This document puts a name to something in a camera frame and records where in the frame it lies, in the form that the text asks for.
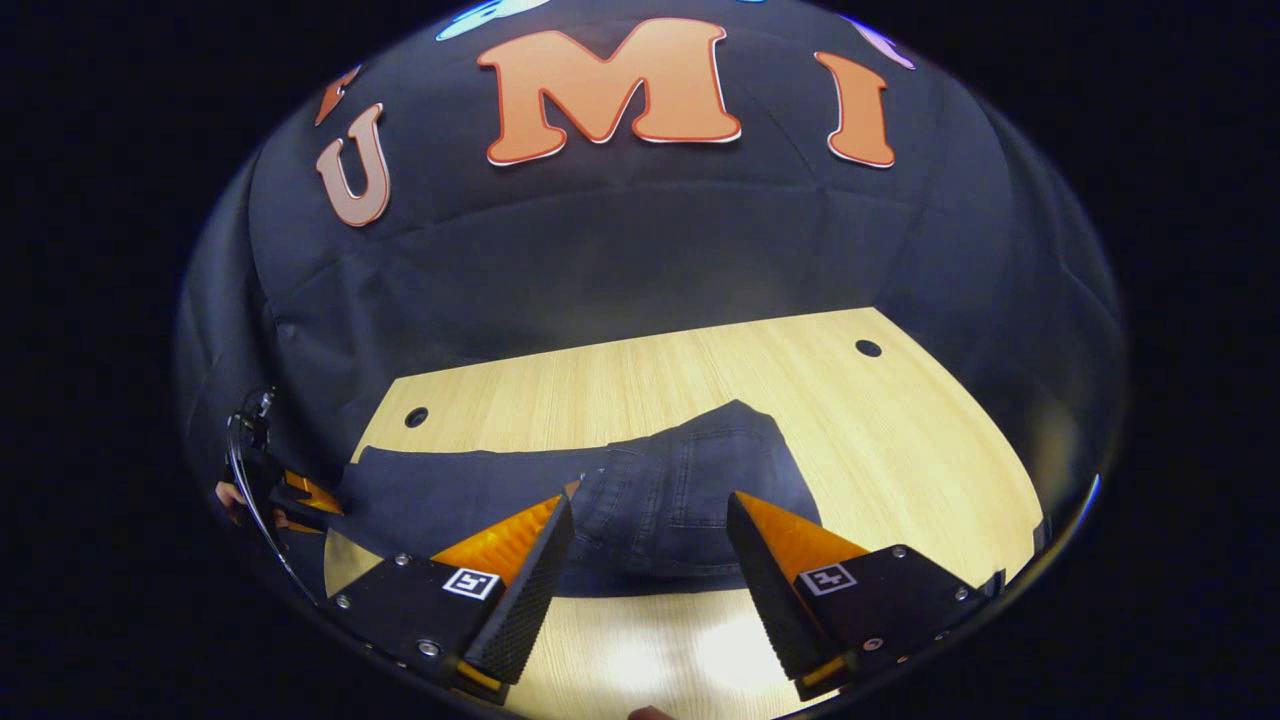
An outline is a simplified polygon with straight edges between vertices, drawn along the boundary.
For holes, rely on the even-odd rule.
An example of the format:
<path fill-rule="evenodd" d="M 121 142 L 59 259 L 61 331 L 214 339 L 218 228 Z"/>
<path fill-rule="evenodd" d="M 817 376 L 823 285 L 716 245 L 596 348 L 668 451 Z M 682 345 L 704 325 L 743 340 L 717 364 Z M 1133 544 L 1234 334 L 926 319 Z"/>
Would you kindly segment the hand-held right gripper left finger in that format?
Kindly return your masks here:
<path fill-rule="evenodd" d="M 384 559 L 323 607 L 410 676 L 503 705 L 527 666 L 572 539 L 571 497 L 561 492 L 430 557 Z"/>

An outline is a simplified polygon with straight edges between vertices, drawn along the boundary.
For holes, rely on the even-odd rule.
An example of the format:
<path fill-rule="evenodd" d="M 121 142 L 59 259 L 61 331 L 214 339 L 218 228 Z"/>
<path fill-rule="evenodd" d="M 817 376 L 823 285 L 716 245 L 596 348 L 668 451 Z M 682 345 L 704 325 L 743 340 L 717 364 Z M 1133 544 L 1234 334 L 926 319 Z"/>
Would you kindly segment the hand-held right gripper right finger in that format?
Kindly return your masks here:
<path fill-rule="evenodd" d="M 803 701 L 868 687 L 955 637 L 1005 589 L 906 544 L 865 550 L 763 498 L 727 498 L 726 532 L 765 635 Z"/>

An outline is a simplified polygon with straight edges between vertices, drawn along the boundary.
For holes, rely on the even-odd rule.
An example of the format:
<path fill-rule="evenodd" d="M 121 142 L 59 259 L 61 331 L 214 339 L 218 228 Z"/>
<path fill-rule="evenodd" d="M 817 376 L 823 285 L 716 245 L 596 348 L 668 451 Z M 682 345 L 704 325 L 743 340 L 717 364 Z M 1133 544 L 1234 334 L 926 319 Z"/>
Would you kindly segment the dark grey jeans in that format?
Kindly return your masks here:
<path fill-rule="evenodd" d="M 337 530 L 381 556 L 426 557 L 576 484 L 568 598 L 736 591 L 726 532 L 737 491 L 819 523 L 776 420 L 735 400 L 653 436 L 595 448 L 401 452 L 366 447 L 347 466 Z"/>

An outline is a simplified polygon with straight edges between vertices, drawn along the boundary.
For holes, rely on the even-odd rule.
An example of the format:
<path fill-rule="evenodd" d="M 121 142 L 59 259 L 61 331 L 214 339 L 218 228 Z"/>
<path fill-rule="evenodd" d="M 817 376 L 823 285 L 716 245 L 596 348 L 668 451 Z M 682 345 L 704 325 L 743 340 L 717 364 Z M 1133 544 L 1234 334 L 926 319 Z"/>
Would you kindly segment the black backdrop cloth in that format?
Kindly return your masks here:
<path fill-rule="evenodd" d="M 219 478 L 282 392 L 325 471 L 402 375 L 870 307 L 1007 437 L 1060 530 L 1123 424 L 1126 327 L 1059 168 L 940 64 L 804 0 L 513 0 L 333 76 L 239 167 L 175 306 Z"/>

